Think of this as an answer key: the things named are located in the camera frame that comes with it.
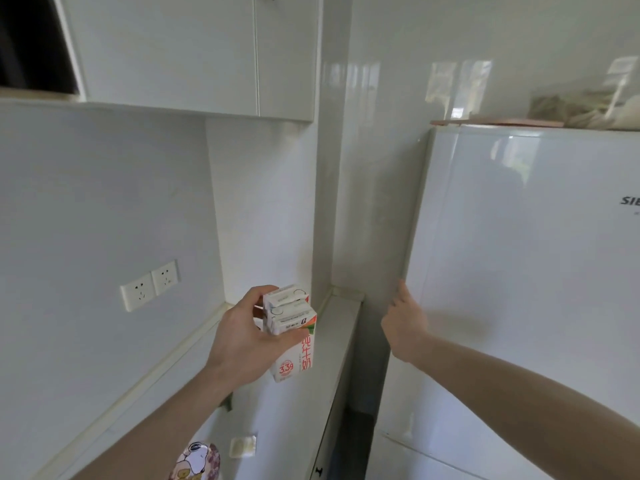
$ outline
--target wall socket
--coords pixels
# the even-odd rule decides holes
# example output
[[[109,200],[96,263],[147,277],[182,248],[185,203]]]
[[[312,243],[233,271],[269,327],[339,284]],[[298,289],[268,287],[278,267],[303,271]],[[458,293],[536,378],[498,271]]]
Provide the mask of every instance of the wall socket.
[[[156,294],[160,295],[172,286],[178,284],[178,265],[175,259],[155,271],[151,271]]]
[[[151,273],[147,273],[141,278],[121,286],[120,292],[124,300],[124,307],[128,312],[132,312],[136,308],[144,305],[156,296]]]

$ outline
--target siemens logo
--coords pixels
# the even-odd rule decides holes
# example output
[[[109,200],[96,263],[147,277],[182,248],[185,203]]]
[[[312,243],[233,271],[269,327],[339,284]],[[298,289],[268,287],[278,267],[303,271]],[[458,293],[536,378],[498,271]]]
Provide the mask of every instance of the siemens logo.
[[[622,205],[640,205],[640,197],[622,197]]]

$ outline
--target refrigerator door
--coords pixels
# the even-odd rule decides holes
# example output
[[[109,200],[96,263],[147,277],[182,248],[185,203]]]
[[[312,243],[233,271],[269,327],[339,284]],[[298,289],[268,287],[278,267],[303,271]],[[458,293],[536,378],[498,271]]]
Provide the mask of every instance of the refrigerator door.
[[[380,434],[373,437],[365,480],[477,480]]]
[[[555,379],[640,423],[636,198],[638,134],[438,130],[408,286],[437,335]],[[376,427],[486,479],[548,478],[393,357]]]

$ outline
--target snoopy coaster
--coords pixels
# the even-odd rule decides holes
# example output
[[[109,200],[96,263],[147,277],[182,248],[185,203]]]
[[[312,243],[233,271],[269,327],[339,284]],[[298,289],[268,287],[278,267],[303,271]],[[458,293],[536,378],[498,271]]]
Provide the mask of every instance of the snoopy coaster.
[[[192,443],[180,455],[169,480],[218,480],[220,453],[215,445]]]

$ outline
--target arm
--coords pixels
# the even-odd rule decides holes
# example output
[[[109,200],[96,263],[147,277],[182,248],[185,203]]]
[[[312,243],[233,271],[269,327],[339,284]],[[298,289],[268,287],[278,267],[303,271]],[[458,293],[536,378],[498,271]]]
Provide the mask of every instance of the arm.
[[[73,480],[169,478],[180,453],[220,402],[236,388],[260,378],[280,355],[308,335],[301,329],[274,337],[253,324],[254,305],[275,289],[251,288],[224,314],[203,370]]]
[[[382,328],[398,359],[432,377],[549,476],[638,478],[638,426],[551,379],[430,335],[404,282]]]

